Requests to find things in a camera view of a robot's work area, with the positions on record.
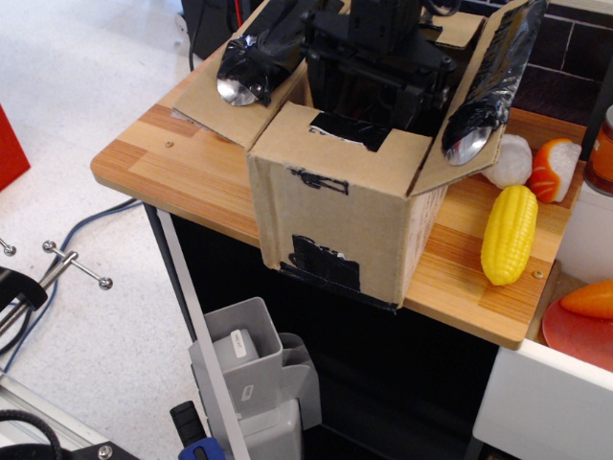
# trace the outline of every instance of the toy corn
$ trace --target toy corn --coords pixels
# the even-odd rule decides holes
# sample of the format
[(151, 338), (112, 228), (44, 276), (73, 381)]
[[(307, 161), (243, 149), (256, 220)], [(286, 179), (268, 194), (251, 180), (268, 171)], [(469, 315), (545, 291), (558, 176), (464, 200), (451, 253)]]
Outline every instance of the toy corn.
[(523, 273), (534, 242), (538, 203), (528, 187), (512, 185), (496, 198), (481, 248), (481, 267), (495, 286)]

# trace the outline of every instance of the blue handle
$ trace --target blue handle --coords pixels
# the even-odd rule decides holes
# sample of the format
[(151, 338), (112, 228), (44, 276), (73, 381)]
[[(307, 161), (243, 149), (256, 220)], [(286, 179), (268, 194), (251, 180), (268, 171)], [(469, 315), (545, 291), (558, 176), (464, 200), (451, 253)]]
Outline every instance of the blue handle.
[(179, 460), (226, 460), (226, 456), (217, 439), (205, 438), (181, 450)]

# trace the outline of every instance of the white floor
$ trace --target white floor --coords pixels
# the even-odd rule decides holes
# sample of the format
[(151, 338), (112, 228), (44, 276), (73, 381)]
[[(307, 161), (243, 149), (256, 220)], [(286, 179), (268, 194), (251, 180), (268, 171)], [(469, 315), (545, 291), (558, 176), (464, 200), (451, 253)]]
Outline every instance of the white floor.
[[(44, 241), (128, 199), (89, 164), (188, 75), (180, 11), (180, 0), (0, 0), (0, 104), (32, 164), (0, 192), (0, 238), (17, 247), (1, 266), (40, 279)], [(70, 268), (10, 376), (139, 458), (176, 458), (169, 410), (197, 400), (191, 341), (143, 207), (69, 248), (115, 286)]]

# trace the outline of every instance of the wooden countertop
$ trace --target wooden countertop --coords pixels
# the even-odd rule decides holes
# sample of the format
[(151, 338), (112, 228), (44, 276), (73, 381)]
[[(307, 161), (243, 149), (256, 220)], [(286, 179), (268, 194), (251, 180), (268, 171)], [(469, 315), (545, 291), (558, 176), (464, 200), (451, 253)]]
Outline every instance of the wooden countertop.
[[(200, 66), (92, 161), (103, 185), (258, 246), (258, 227), (242, 148), (172, 115), (174, 101)], [(580, 144), (585, 128), (514, 109), (507, 132), (533, 149), (555, 137)], [(526, 336), (577, 200), (583, 164), (559, 204), (539, 203), (532, 256), (507, 287), (489, 283), (482, 237), (499, 190), (480, 174), (449, 187), (404, 307), (498, 345), (517, 349)]]

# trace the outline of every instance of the cardboard flap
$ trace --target cardboard flap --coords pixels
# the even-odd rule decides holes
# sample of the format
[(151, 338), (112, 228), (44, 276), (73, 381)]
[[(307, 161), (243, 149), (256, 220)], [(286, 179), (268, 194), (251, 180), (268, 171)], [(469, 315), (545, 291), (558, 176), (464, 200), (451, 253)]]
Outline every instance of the cardboard flap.
[[(267, 0), (262, 2), (231, 39), (241, 36), (267, 3)], [(203, 71), (177, 99), (173, 108), (180, 117), (249, 150), (287, 99), (295, 98), (297, 102), (302, 102), (301, 98), (306, 97), (306, 79), (302, 79), (302, 75), (307, 65), (301, 62), (292, 75), (273, 91), (268, 107), (261, 103), (236, 107), (221, 99), (217, 92), (217, 71), (226, 46), (227, 42), (201, 64)]]
[(407, 196), (431, 138), (392, 129), (378, 151), (370, 151), (362, 144), (311, 128), (319, 113), (287, 103), (248, 155), (326, 180)]
[(493, 165), (498, 160), (500, 153), (500, 141), (505, 132), (506, 126), (502, 125), (491, 133), (486, 145), (483, 149), (470, 161), (462, 166), (451, 166), (447, 162), (443, 153), (443, 134), (447, 127), (449, 117), (464, 103), (468, 90), (475, 75), (481, 67), (484, 54), (491, 43), (496, 30), (500, 26), (501, 20), (505, 12), (513, 10), (527, 3), (528, 0), (518, 0), (508, 3), (505, 7), (495, 12), (486, 23), (477, 48), (468, 64), (465, 76), (462, 78), (460, 86), (456, 91), (455, 97), (451, 102), (445, 121), (439, 130), (428, 158), (423, 165), (420, 177), (413, 188), (412, 196), (424, 194), (438, 187), (452, 184), (469, 175), (478, 173), (485, 168)]
[(435, 26), (443, 27), (436, 44), (464, 50), (470, 40), (479, 32), (485, 20), (484, 16), (466, 12), (456, 12), (451, 16), (433, 16), (432, 23)]

